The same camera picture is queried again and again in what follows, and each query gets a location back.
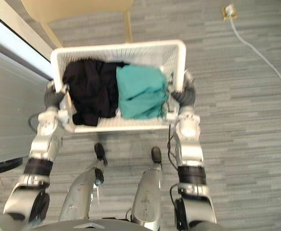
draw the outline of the white power cord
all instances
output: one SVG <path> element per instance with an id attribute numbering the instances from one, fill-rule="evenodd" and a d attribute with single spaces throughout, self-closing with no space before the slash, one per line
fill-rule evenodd
<path id="1" fill-rule="evenodd" d="M 238 40 L 243 43 L 244 45 L 248 46 L 249 48 L 251 48 L 260 58 L 262 58 L 272 69 L 273 71 L 275 71 L 275 73 L 278 75 L 278 77 L 281 79 L 281 74 L 279 73 L 279 71 L 275 68 L 275 66 L 273 66 L 272 63 L 269 62 L 268 59 L 266 59 L 265 56 L 263 56 L 262 53 L 260 53 L 251 43 L 245 41 L 244 39 L 242 39 L 242 37 L 238 34 L 236 27 L 233 23 L 232 17 L 230 16 L 230 23 L 231 23 L 231 27 L 233 29 L 233 32 L 235 33 L 235 35 L 237 36 Z"/>

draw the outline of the black clothing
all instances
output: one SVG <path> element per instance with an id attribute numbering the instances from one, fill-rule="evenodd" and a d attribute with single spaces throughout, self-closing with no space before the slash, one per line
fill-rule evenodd
<path id="1" fill-rule="evenodd" d="M 69 85 L 69 94 L 77 110 L 73 115 L 74 124 L 97 126 L 100 117 L 116 115 L 119 97 L 116 69 L 125 65 L 92 59 L 67 65 L 62 81 Z"/>

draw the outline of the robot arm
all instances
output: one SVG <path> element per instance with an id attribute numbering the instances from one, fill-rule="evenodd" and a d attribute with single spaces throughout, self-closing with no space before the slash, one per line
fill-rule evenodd
<path id="1" fill-rule="evenodd" d="M 174 128 L 175 157 L 178 166 L 180 199 L 174 201 L 175 224 L 178 230 L 221 231 L 216 217 L 206 174 L 202 149 L 199 144 L 200 117 L 194 114 L 195 90 L 192 77 L 185 73 L 187 86 L 182 93 L 172 96 L 180 103 L 180 112 Z"/>
<path id="2" fill-rule="evenodd" d="M 0 214 L 0 231 L 18 231 L 28 224 L 38 224 L 46 217 L 49 195 L 45 190 L 50 185 L 49 175 L 64 134 L 58 108 L 66 91 L 67 86 L 55 93 L 53 83 L 46 88 L 46 111 L 39 114 L 38 133 L 31 144 L 24 173 Z"/>

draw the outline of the gray carpet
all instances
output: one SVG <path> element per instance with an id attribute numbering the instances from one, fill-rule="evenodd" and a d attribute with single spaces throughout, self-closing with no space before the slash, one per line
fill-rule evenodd
<path id="1" fill-rule="evenodd" d="M 46 40 L 20 0 L 7 2 Z M 281 81 L 234 36 L 221 17 L 226 0 L 135 0 L 131 10 L 134 41 L 182 39 L 186 67 L 196 79 L 196 112 L 217 220 L 234 231 L 281 231 Z M 234 1 L 238 32 L 254 44 L 281 73 L 281 0 Z M 120 14 L 75 17 L 51 24 L 64 46 L 124 42 Z M 166 155 L 167 131 L 66 135 L 51 174 L 47 222 L 58 218 L 72 180 L 93 159 L 93 145 L 105 145 L 109 166 L 94 200 L 92 218 L 123 218 L 132 206 L 150 149 L 164 159 L 163 225 L 175 230 L 169 187 L 178 181 Z M 0 211 L 21 168 L 2 174 Z"/>

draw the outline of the robot leg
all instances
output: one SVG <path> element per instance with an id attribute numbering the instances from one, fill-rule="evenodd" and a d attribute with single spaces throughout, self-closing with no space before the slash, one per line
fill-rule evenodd
<path id="1" fill-rule="evenodd" d="M 161 151 L 152 149 L 154 164 L 144 172 L 132 207 L 132 222 L 157 231 L 161 224 Z"/>
<path id="2" fill-rule="evenodd" d="M 62 205 L 59 221 L 88 218 L 94 185 L 104 182 L 104 166 L 107 165 L 103 146 L 98 143 L 94 149 L 97 160 L 73 181 Z"/>

